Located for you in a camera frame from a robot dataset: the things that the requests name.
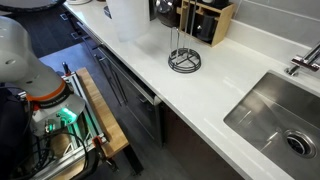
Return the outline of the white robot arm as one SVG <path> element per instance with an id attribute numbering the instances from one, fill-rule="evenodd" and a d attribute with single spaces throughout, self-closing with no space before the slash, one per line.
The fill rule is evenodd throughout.
<path id="1" fill-rule="evenodd" d="M 37 136 L 75 123 L 85 108 L 85 100 L 73 87 L 35 56 L 24 27 L 4 16 L 0 17 L 0 81 L 24 90 L 36 106 L 31 129 Z"/>

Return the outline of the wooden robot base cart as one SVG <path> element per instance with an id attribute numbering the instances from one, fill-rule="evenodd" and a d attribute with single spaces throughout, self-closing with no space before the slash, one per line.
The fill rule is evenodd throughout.
<path id="1" fill-rule="evenodd" d="M 87 69 L 64 79 L 84 100 L 84 109 L 75 116 L 64 107 L 42 124 L 31 125 L 31 131 L 39 136 L 39 150 L 47 153 L 48 159 L 30 180 L 81 180 L 102 163 L 116 172 L 113 156 L 129 146 Z"/>

